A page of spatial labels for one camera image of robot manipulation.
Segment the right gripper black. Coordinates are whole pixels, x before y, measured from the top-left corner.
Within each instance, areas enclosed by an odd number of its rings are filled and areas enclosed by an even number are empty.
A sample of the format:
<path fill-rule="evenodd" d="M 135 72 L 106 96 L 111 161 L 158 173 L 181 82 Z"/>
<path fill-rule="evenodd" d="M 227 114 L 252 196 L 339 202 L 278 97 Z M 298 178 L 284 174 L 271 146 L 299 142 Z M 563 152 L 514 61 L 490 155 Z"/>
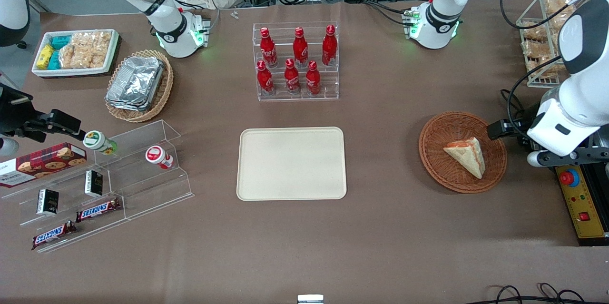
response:
<path fill-rule="evenodd" d="M 29 120 L 35 119 L 33 96 L 8 85 L 1 84 L 0 94 L 0 133 L 13 137 L 15 131 L 24 128 L 24 137 L 38 143 L 44 143 L 48 134 L 62 134 L 83 141 L 86 135 L 80 130 L 81 121 L 67 113 L 53 109 L 45 115 L 48 126 L 28 126 Z"/>

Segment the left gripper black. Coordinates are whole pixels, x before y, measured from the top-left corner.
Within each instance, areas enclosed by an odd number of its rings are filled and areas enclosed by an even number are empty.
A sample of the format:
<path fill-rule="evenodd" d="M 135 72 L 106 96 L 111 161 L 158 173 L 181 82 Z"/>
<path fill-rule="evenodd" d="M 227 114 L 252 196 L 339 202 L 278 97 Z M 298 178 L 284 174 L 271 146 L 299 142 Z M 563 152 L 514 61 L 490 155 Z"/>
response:
<path fill-rule="evenodd" d="M 541 146 L 527 135 L 530 126 L 530 119 L 518 118 L 512 119 L 511 122 L 497 120 L 487 126 L 487 135 L 491 140 L 511 136 L 525 149 L 541 149 Z"/>

